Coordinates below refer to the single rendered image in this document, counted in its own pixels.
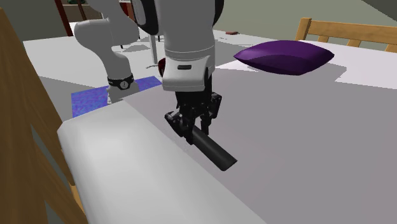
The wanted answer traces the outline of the blue patterned robot stand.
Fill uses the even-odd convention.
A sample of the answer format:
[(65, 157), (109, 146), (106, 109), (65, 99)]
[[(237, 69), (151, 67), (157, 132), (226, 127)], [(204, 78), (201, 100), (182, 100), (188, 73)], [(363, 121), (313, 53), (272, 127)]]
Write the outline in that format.
[[(139, 90), (143, 91), (162, 84), (155, 76), (137, 79)], [(72, 117), (77, 117), (108, 105), (108, 86), (92, 88), (71, 94)]]

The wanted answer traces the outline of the purple pillow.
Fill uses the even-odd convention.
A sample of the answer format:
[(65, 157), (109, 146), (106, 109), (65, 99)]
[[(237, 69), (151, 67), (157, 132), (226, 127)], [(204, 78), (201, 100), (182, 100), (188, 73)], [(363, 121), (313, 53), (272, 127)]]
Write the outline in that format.
[(331, 51), (310, 43), (277, 40), (241, 50), (234, 58), (261, 71), (300, 76), (325, 65), (334, 56)]

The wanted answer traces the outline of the black cylinder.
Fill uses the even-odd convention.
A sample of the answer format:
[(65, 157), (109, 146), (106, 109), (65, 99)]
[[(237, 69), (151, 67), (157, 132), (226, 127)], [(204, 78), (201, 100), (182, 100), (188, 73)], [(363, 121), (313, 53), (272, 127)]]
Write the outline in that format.
[(192, 128), (192, 143), (221, 171), (226, 171), (237, 162), (236, 158), (196, 126)]

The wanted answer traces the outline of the white pillow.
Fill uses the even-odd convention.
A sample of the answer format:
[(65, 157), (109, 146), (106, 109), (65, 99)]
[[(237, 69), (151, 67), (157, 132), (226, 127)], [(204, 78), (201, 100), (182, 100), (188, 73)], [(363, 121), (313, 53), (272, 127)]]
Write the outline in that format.
[(88, 224), (266, 224), (124, 101), (57, 134)]

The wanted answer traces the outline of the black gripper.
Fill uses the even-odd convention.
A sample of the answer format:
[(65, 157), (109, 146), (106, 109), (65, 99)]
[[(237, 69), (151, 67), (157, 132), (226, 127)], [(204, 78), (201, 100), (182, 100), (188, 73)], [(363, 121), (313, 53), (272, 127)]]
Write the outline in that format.
[(212, 119), (218, 115), (222, 96), (212, 91), (212, 76), (205, 80), (205, 89), (198, 92), (176, 92), (179, 112), (170, 111), (164, 118), (173, 131), (193, 144), (193, 122), (184, 116), (197, 118), (200, 116), (201, 131), (209, 134)]

